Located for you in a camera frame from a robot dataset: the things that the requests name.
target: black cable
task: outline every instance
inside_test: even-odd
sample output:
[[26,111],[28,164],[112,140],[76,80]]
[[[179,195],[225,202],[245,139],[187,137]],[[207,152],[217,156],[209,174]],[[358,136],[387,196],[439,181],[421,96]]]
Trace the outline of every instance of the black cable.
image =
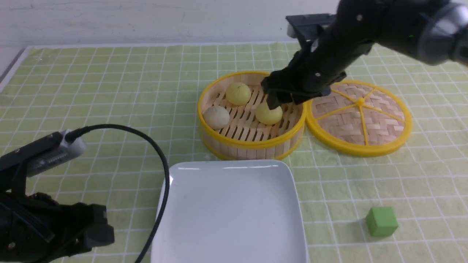
[[164,153],[162,152],[161,148],[159,148],[159,146],[156,144],[156,142],[153,139],[151,139],[151,137],[142,133],[141,131],[138,131],[138,130],[135,130],[133,128],[123,126],[123,125],[98,124],[98,125],[86,126],[86,127],[79,128],[79,129],[76,129],[74,131],[67,133],[65,135],[65,140],[67,142],[73,142],[78,137],[81,137],[90,131],[101,130],[101,129],[121,130],[121,131],[130,132],[130,133],[140,136],[141,138],[145,139],[147,142],[151,144],[151,146],[156,150],[156,152],[158,153],[162,161],[162,166],[164,169],[164,178],[165,178],[164,195],[162,197],[161,208],[159,210],[158,216],[156,217],[156,222],[154,223],[153,229],[151,230],[148,240],[146,241],[142,251],[140,252],[140,255],[135,260],[135,263],[140,263],[143,260],[143,257],[145,256],[145,254],[147,253],[149,247],[151,246],[151,242],[153,241],[154,235],[156,234],[159,224],[161,223],[162,215],[164,214],[164,210],[166,209],[166,204],[168,202],[169,186],[170,186],[168,161],[166,159],[166,156],[164,156]]

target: yellow bun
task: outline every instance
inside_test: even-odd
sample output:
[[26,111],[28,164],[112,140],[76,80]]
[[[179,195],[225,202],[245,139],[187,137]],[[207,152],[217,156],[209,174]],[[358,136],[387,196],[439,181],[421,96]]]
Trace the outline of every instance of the yellow bun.
[[209,107],[203,114],[206,124],[213,130],[219,130],[229,124],[229,112],[221,106]]
[[274,110],[268,108],[266,102],[262,102],[257,106],[255,110],[255,117],[257,120],[265,125],[273,125],[278,123],[283,116],[283,110],[281,107],[277,107]]
[[236,106],[247,104],[250,96],[252,96],[250,88],[242,82],[233,82],[226,89],[226,99]]

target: green grid tablecloth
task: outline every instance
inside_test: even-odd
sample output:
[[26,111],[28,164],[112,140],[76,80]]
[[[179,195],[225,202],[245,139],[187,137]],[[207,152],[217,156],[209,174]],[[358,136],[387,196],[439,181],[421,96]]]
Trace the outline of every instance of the green grid tablecloth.
[[[171,165],[216,160],[197,131],[200,93],[231,72],[280,69],[297,48],[276,43],[31,49],[0,95],[0,153],[54,131],[116,123],[152,136]],[[401,98],[415,127],[408,143],[388,156],[341,155],[306,132],[283,160],[296,180],[311,262],[466,262],[466,68],[424,66],[375,47],[348,75]],[[108,207],[115,244],[58,262],[133,262],[155,218],[160,161],[131,134],[95,131],[84,139],[84,156],[28,179],[28,192],[46,192],[64,204]],[[394,236],[369,236],[362,219],[374,205],[394,208],[400,224]]]

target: bamboo steamer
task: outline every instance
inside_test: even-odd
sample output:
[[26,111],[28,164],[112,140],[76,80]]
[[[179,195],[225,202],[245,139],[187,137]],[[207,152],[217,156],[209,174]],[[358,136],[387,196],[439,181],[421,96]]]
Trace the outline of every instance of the bamboo steamer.
[[[236,72],[211,83],[198,101],[198,119],[203,143],[217,157],[225,160],[283,159],[299,145],[305,126],[303,105],[285,104],[283,117],[275,125],[264,125],[255,118],[257,105],[266,100],[260,82],[269,74],[259,71]],[[252,96],[243,106],[232,105],[225,96],[232,82],[250,87]],[[230,115],[229,126],[211,129],[203,113],[211,106],[221,106]]]
[[404,103],[370,83],[346,80],[305,103],[306,123],[322,143],[342,153],[375,157],[405,144],[413,126]]

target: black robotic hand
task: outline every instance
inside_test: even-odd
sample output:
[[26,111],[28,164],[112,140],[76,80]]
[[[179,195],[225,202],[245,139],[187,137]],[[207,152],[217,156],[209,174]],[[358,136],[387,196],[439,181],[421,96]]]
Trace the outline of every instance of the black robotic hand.
[[330,94],[375,43],[428,65],[468,65],[468,7],[450,0],[341,0],[336,15],[288,16],[301,50],[261,85],[270,109]]
[[317,90],[306,91],[306,87],[314,87],[309,78],[310,75],[305,72],[311,44],[312,42],[308,42],[297,51],[286,68],[273,71],[262,81],[263,91],[269,95],[267,103],[271,110],[285,103],[300,104],[312,98],[330,94],[329,86],[321,88],[315,85]]

